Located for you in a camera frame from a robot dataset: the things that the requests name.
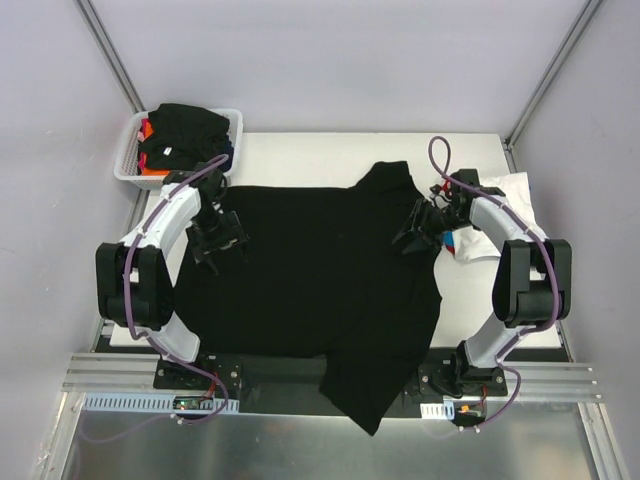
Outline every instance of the folded black clothing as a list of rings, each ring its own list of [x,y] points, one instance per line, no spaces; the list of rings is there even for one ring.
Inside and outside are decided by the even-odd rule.
[[[211,353],[326,355],[320,391],[373,435],[429,349],[440,312],[435,253],[391,241],[421,194],[407,164],[377,163],[351,188],[230,187],[247,235],[196,265],[190,247],[175,309]]]
[[[153,133],[139,151],[154,170],[193,170],[228,150],[229,119],[205,108],[163,103],[149,112],[149,121]]]

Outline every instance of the metal floor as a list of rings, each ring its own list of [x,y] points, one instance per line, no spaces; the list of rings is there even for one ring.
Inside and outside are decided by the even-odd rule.
[[[83,417],[92,438],[147,418]],[[384,419],[370,437],[342,417],[221,415],[199,427],[162,419],[104,445],[76,438],[63,478],[596,479],[589,452],[575,404],[517,404],[479,434],[457,433],[446,421]]]

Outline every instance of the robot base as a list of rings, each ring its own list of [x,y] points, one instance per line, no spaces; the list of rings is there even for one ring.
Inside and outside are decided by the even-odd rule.
[[[483,387],[486,387],[487,396],[507,396],[504,371],[499,367],[478,368],[469,365],[464,344],[462,342],[458,346],[448,365],[420,366],[421,393],[427,394],[430,387],[440,395],[461,398],[465,395],[482,396]]]

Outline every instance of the white cloth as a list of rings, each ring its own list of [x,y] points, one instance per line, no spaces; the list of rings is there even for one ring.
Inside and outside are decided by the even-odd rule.
[[[529,177],[526,172],[501,177],[480,177],[484,187],[498,187],[507,196],[509,205],[529,227],[537,227],[531,205]],[[499,257],[500,252],[484,233],[465,227],[453,232],[453,246],[457,260],[469,262],[482,257]]]

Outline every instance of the metal frame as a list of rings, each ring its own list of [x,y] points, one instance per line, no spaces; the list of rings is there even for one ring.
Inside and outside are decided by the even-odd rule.
[[[620,448],[612,435],[605,405],[580,403],[578,408],[600,480],[630,479]]]
[[[542,78],[538,82],[538,85],[536,85],[533,94],[527,101],[527,104],[520,114],[520,117],[516,121],[513,130],[507,136],[506,144],[508,150],[513,149],[513,146],[518,141],[518,138],[520,138],[520,135],[522,135],[523,130],[529,123],[529,119],[533,115],[533,112],[536,110],[536,108],[546,95],[553,81],[558,77],[560,70],[567,62],[569,55],[571,55],[571,53],[573,52],[573,49],[577,45],[580,38],[582,38],[582,35],[587,30],[587,27],[589,26],[596,12],[603,3],[604,0],[587,0],[583,5],[582,10],[569,28],[569,31],[567,32],[566,36],[562,40],[562,43],[560,44],[560,47],[558,48],[558,51],[553,56],[551,63],[545,70]]]
[[[138,95],[129,74],[127,73],[127,69],[122,63],[107,30],[102,24],[102,20],[100,20],[100,17],[98,16],[96,8],[93,6],[93,3],[91,0],[74,0],[74,2],[80,10],[80,14],[84,18],[87,27],[91,31],[93,38],[100,48],[100,51],[104,55],[104,59],[109,64],[109,68],[120,84],[122,93],[129,102],[129,105],[131,105],[131,108],[136,113],[144,111],[145,108],[142,100],[140,99],[140,95]]]
[[[79,353],[71,358],[63,392],[158,393],[153,379],[157,354]],[[520,402],[599,403],[602,392],[593,368],[584,363],[507,362],[522,376]],[[507,386],[513,391],[515,375],[506,373]],[[185,391],[163,391],[188,394]],[[504,401],[504,397],[491,397]]]
[[[604,0],[587,0],[572,24],[550,65],[529,98],[504,144],[505,158],[510,171],[517,171],[513,158],[513,145],[526,128],[532,114],[557,78],[577,42],[586,31]],[[144,104],[127,73],[91,0],[74,0],[87,27],[104,55],[109,68],[117,79],[123,95],[134,112],[144,111]],[[127,229],[137,223],[144,212],[148,192],[140,192],[129,218]],[[104,325],[96,320],[95,347]],[[565,349],[570,356],[564,330],[559,331]],[[62,393],[58,397],[58,409],[51,427],[51,434],[42,445],[40,457],[32,478],[54,480],[61,478],[65,462],[70,454],[72,439],[79,420],[86,392],[137,392],[152,393],[152,382],[157,355],[146,354],[77,354],[72,358]],[[519,401],[577,403],[582,416],[586,436],[591,447],[598,475],[602,479],[628,479],[618,446],[612,435],[600,387],[593,376],[593,369],[576,363],[510,362],[522,374],[523,383]],[[515,378],[506,376],[513,387]],[[504,401],[493,398],[490,401]]]

